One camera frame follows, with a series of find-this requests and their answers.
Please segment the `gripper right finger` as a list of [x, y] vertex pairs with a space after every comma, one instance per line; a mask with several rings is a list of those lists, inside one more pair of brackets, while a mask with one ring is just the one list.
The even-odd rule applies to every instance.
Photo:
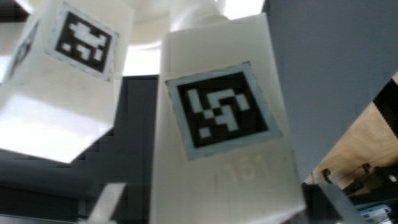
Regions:
[[363, 224], [363, 218], [340, 187], [303, 184], [310, 224]]

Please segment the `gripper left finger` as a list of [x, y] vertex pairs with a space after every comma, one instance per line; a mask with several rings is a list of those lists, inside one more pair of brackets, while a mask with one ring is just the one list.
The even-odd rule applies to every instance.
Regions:
[[112, 215], [118, 208], [125, 187], [125, 183], [107, 184], [89, 218], [77, 224], [118, 224], [118, 222], [112, 220]]

